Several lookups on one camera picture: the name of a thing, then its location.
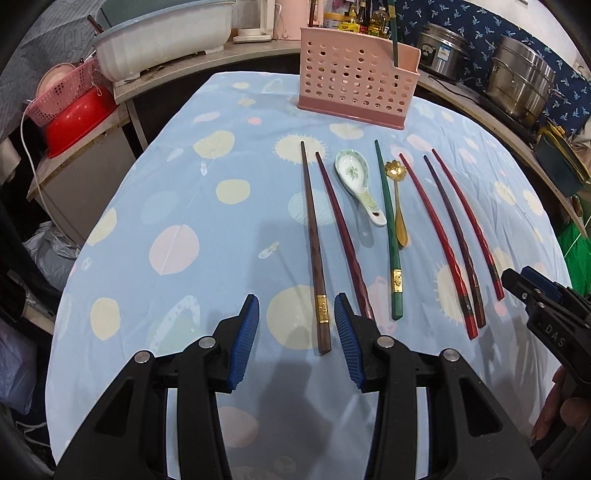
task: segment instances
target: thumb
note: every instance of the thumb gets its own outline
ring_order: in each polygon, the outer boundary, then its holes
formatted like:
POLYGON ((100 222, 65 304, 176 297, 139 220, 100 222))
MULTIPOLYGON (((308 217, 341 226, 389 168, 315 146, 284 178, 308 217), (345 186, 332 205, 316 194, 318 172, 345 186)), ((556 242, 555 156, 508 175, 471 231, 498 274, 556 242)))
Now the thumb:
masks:
POLYGON ((560 417, 569 427, 574 427, 580 432, 591 417, 591 401, 584 398, 569 398, 560 408, 560 417))

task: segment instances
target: green chopstick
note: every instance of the green chopstick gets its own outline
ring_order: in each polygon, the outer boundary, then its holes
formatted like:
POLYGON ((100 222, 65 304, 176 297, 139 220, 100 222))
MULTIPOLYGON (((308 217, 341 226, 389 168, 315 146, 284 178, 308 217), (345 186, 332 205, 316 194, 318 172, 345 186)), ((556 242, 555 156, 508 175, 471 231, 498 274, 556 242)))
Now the green chopstick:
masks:
POLYGON ((395 0, 388 0, 388 15, 390 16, 390 36, 392 37, 392 49, 394 66, 398 67, 398 26, 396 23, 395 0))
POLYGON ((392 320, 402 317, 402 269, 400 268, 400 253, 398 252, 398 239, 396 238, 396 220, 392 208, 390 186, 386 177, 386 167, 379 143, 375 141, 375 152, 378 154, 379 177, 382 179, 382 192, 384 194, 384 210, 388 226, 388 244, 390 257, 390 281, 392 288, 392 320))

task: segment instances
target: white plastic tub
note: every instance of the white plastic tub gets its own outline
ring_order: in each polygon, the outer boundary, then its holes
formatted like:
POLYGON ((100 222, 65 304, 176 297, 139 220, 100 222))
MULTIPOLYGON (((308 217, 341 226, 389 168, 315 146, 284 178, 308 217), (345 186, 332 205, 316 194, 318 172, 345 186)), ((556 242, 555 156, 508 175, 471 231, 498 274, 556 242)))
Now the white plastic tub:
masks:
POLYGON ((103 74, 112 82, 185 55, 223 50, 235 0, 200 0, 128 20, 95 38, 103 74))

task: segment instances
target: hand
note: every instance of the hand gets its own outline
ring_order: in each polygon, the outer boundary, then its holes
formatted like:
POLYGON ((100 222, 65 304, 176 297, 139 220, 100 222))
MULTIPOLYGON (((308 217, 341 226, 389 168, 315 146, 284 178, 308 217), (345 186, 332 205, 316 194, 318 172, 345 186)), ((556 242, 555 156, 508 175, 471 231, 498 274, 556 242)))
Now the hand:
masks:
POLYGON ((550 390, 544 406, 542 407, 542 411, 540 412, 540 416, 536 420, 534 428, 531 431, 531 439, 533 441, 539 441, 547 435, 552 422, 556 419, 558 414, 560 414, 562 421, 567 426, 574 427, 578 432, 583 429, 585 423, 591 417, 590 400, 585 400, 583 398, 569 398, 562 404, 562 406, 560 405, 560 391, 562 390, 565 379, 566 369, 560 367, 554 374, 554 377, 552 377, 554 386, 552 387, 552 390, 550 390))

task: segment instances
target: perforated basket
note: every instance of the perforated basket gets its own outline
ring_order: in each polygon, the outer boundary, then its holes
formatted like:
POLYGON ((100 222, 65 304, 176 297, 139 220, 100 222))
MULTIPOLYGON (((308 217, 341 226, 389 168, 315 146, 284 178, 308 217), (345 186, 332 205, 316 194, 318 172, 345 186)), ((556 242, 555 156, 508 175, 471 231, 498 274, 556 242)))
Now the perforated basket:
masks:
POLYGON ((302 28, 298 107, 404 129, 417 86, 421 51, 392 42, 328 28, 302 28))
POLYGON ((84 62, 72 70, 27 108, 27 115, 38 126, 44 127, 90 88, 102 86, 112 93, 111 83, 100 72, 98 59, 84 62))

